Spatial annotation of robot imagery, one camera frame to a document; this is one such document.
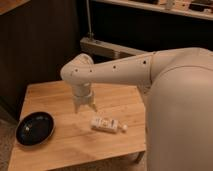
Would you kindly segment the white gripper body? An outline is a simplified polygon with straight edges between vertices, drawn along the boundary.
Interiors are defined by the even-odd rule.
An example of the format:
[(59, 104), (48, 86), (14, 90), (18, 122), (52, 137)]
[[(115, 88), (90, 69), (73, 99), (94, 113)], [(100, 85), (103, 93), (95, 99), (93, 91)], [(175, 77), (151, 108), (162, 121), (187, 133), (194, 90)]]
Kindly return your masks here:
[(90, 83), (74, 85), (72, 91), (73, 99), (77, 106), (91, 105), (94, 102), (94, 93)]

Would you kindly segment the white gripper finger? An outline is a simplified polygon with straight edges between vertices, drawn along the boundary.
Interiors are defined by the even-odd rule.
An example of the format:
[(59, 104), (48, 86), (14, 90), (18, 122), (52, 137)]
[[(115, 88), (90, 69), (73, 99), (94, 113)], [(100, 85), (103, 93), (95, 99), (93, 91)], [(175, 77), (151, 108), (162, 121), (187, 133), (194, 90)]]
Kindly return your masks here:
[(79, 105), (74, 105), (74, 112), (75, 114), (78, 114), (78, 111), (79, 111)]
[(89, 106), (95, 111), (97, 112), (97, 107), (94, 103), (89, 104)]

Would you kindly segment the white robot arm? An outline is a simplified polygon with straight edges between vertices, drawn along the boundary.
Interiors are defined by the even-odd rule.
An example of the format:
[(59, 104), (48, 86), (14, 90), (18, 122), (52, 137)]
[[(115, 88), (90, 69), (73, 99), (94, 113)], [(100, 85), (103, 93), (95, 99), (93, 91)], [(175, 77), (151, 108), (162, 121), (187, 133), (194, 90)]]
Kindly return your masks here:
[(147, 171), (213, 171), (213, 51), (180, 48), (95, 64), (80, 54), (60, 75), (80, 106), (93, 83), (127, 84), (147, 97)]

